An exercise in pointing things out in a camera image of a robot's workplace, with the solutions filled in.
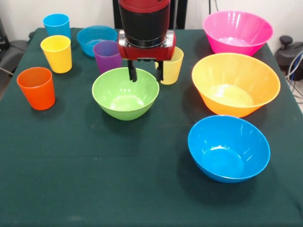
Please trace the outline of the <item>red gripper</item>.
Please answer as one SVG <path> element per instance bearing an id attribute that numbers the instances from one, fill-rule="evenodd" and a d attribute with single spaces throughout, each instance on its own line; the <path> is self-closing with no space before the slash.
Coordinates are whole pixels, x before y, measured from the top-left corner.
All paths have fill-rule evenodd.
<path id="1" fill-rule="evenodd" d="M 175 32 L 167 32 L 163 43 L 149 48 L 137 47 L 130 44 L 126 39 L 125 32 L 118 33 L 117 43 L 121 57 L 128 60 L 129 78 L 132 82 L 137 81 L 137 73 L 133 61 L 143 59 L 155 60 L 156 80 L 158 82 L 163 81 L 163 61 L 169 61 L 173 57 L 176 46 Z"/>

